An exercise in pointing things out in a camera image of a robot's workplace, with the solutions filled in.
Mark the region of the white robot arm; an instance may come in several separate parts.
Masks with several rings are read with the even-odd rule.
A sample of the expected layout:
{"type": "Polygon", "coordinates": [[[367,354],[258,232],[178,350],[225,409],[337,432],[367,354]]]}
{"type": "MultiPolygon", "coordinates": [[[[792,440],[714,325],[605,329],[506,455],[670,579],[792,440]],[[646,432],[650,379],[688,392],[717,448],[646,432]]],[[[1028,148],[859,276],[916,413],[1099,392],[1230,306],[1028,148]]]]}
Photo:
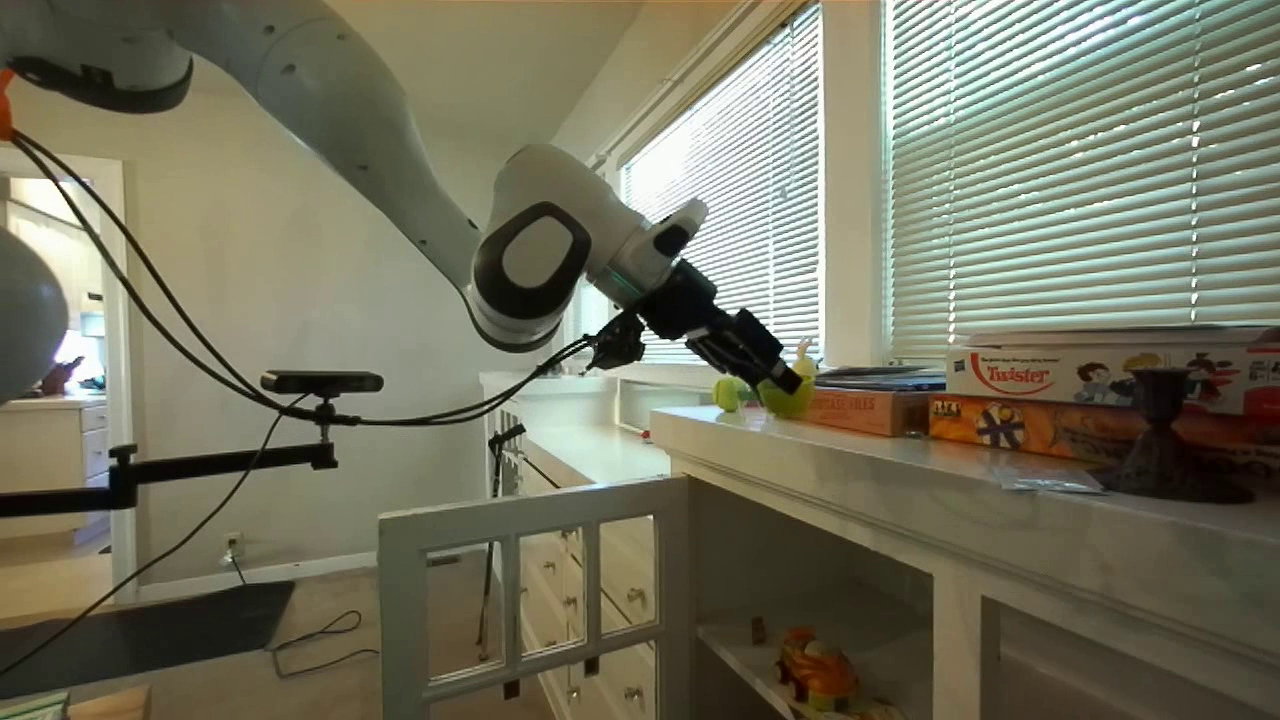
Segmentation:
{"type": "Polygon", "coordinates": [[[549,345],[573,292],[596,285],[620,307],[605,368],[659,338],[754,387],[799,386],[783,345],[723,312],[683,262],[699,199],[651,219],[576,158],[523,145],[493,185],[493,219],[473,225],[429,170],[409,93],[330,0],[0,0],[0,66],[107,112],[169,112],[218,66],[439,268],[501,354],[549,345]]]}

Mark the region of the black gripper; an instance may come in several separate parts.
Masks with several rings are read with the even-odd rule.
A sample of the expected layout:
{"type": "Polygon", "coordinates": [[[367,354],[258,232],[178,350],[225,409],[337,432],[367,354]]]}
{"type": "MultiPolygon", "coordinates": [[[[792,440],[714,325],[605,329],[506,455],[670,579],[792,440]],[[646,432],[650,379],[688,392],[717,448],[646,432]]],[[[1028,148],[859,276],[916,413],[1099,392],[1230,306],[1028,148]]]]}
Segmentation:
{"type": "Polygon", "coordinates": [[[756,396],[797,396],[803,377],[782,361],[783,345],[749,312],[723,312],[717,285],[682,262],[670,281],[650,292],[637,312],[659,339],[683,339],[717,371],[756,386],[756,396]]]}

